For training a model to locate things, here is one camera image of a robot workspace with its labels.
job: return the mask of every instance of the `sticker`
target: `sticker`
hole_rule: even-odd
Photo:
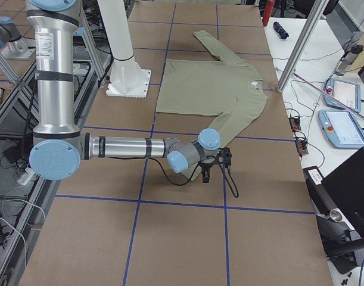
[[[45,60],[54,59],[53,33],[35,33],[36,58]]]
[[[320,185],[322,183],[323,178],[317,169],[309,170],[307,172],[309,173],[310,177],[312,177],[314,184]]]

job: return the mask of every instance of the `red object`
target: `red object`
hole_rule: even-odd
[[[264,25],[264,27],[267,26],[270,15],[272,15],[274,5],[275,5],[275,0],[268,0],[267,3],[266,3],[265,11],[264,11],[264,14],[263,14],[263,25]]]

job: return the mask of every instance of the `green object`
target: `green object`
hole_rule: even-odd
[[[224,147],[260,116],[267,96],[251,64],[204,30],[194,36],[218,61],[167,59],[156,111],[216,116],[209,128]]]

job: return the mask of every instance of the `warning label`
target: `warning label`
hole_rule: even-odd
[[[53,33],[35,33],[36,58],[54,59]]]

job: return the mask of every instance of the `white table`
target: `white table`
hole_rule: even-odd
[[[280,39],[278,34],[274,31],[272,25],[275,21],[279,22],[281,26],[289,33],[289,37],[286,40]],[[305,24],[305,21],[306,21],[305,19],[291,19],[291,18],[269,19],[268,26],[265,27],[265,33],[269,44],[269,49],[273,57],[273,63],[276,68],[279,68],[280,70],[283,70],[285,68],[285,65],[288,60],[280,60],[277,58],[285,59],[290,56],[291,51],[294,48],[294,44],[296,43],[300,35],[300,32]],[[310,61],[300,60],[297,64],[295,72],[310,82],[324,82],[332,73],[335,65],[338,63],[338,60],[343,55],[343,50],[341,48],[341,45],[338,43],[337,38],[334,36],[328,23],[325,20],[320,20],[318,25],[316,26],[316,29],[312,34],[312,37],[309,40],[309,43],[306,45],[304,49],[301,59],[321,58],[324,55],[329,55],[329,56],[324,57],[320,60],[310,60]],[[281,76],[280,71],[276,71],[276,74],[278,78]],[[340,78],[342,78],[342,80],[347,80],[350,82],[360,84],[361,97],[362,99],[364,99],[364,84],[361,81],[358,74],[346,73],[345,76]],[[284,101],[288,102],[285,103],[286,108],[291,108],[290,106],[291,104],[293,106],[293,109],[297,110],[301,116],[312,115],[312,112],[308,108],[300,105],[297,102],[297,99],[291,87],[292,80],[297,80],[297,79],[292,77],[283,92]],[[307,105],[308,107],[314,109],[317,100],[319,98],[319,93],[305,83],[293,82],[292,84],[298,95],[298,100],[301,103]],[[313,83],[313,84],[315,84],[321,89],[323,87],[323,83]],[[309,135],[308,142],[318,147],[324,153],[325,162],[323,166],[320,168],[320,170],[324,176],[327,176],[334,169],[336,169],[342,162],[344,162],[352,154],[354,154],[357,150],[338,150],[328,142],[324,132],[322,131],[322,126],[319,123],[318,111],[321,109],[332,109],[332,108],[325,105],[323,97],[321,97],[318,103],[319,105],[317,105],[311,124],[310,124],[310,118],[308,117],[302,117],[300,124],[303,133],[306,136]],[[364,115],[364,103],[362,103],[361,114]],[[364,123],[362,121],[360,121],[359,123],[361,127],[364,127]],[[322,155],[320,154],[320,152],[311,146],[308,146],[308,151],[309,155],[303,156],[302,158],[301,161],[302,168],[314,165],[319,166],[322,163]],[[353,274],[351,278],[349,278],[347,277],[347,275],[339,274],[331,262],[329,262],[328,264],[334,285],[339,286],[343,281],[343,279],[346,278],[349,279],[347,286],[358,285],[359,271],[360,271],[359,267],[352,270]],[[364,268],[363,268],[362,285],[364,286]]]

